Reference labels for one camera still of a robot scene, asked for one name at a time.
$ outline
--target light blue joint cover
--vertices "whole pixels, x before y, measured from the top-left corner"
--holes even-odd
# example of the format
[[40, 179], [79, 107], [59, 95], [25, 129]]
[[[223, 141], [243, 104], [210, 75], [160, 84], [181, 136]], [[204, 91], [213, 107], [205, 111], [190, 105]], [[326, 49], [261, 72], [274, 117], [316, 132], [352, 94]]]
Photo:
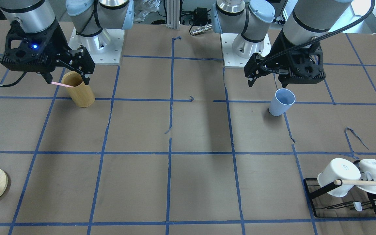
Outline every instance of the light blue joint cover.
[[68, 11], [68, 15], [79, 15], [90, 8], [93, 3], [94, 0], [66, 0], [66, 9]]
[[249, 9], [258, 19], [272, 23], [275, 19], [274, 7], [265, 0], [250, 0]]
[[211, 23], [213, 25], [213, 31], [215, 33], [223, 33], [223, 31], [221, 30], [220, 21], [218, 20], [218, 12], [215, 4], [213, 4], [212, 9], [213, 10], [211, 11]]
[[127, 8], [126, 18], [123, 23], [123, 30], [130, 29], [133, 27], [134, 21], [134, 2], [130, 0], [129, 7]]

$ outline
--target plastic bag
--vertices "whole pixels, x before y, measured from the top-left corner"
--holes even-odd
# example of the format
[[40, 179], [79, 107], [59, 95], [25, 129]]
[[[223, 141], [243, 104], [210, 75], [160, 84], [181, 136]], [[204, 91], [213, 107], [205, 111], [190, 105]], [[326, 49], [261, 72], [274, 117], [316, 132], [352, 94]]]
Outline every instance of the plastic bag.
[[159, 11], [161, 0], [134, 0], [134, 22], [142, 22], [150, 12]]

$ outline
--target wooden cup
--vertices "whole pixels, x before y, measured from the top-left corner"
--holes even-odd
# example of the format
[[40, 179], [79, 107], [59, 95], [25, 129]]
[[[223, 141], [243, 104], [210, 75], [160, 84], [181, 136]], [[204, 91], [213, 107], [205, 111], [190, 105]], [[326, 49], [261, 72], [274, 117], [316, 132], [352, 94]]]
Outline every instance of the wooden cup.
[[77, 106], [85, 108], [94, 103], [94, 93], [89, 85], [85, 85], [79, 73], [75, 71], [66, 73], [62, 78], [62, 83], [73, 86], [66, 87], [66, 90]]

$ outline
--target wooden dowel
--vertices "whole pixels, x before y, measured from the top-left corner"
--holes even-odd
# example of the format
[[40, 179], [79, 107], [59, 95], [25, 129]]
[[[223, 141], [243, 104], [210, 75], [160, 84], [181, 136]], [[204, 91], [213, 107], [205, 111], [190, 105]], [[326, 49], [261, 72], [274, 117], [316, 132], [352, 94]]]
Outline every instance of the wooden dowel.
[[[341, 180], [342, 185], [359, 185], [359, 186], [376, 186], [376, 181], [365, 180]], [[333, 181], [336, 185], [340, 185], [340, 180]]]

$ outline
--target white mounting plate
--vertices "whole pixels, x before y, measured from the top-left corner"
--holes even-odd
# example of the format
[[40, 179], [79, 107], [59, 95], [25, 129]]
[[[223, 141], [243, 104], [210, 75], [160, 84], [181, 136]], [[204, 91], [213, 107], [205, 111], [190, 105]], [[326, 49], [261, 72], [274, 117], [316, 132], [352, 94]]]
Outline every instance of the white mounting plate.
[[[104, 64], [104, 65], [120, 65], [121, 61], [121, 51], [123, 49], [124, 44], [124, 33], [125, 30], [121, 29], [106, 29], [109, 35], [111, 36], [111, 40], [113, 44], [109, 45], [107, 51], [102, 53], [92, 53], [89, 52], [92, 59], [94, 60], [95, 64]], [[72, 36], [69, 40], [69, 47], [73, 50], [77, 49], [81, 46], [81, 42], [79, 41], [79, 37], [76, 36], [76, 29], [73, 28]]]
[[[224, 67], [225, 68], [243, 68], [248, 62], [249, 58], [242, 58], [233, 52], [231, 45], [236, 38], [237, 33], [223, 33], [220, 34], [221, 37], [221, 48], [223, 49]], [[269, 41], [268, 34], [266, 34], [264, 39], [264, 50], [261, 53], [262, 56], [266, 56], [271, 51], [271, 44]]]

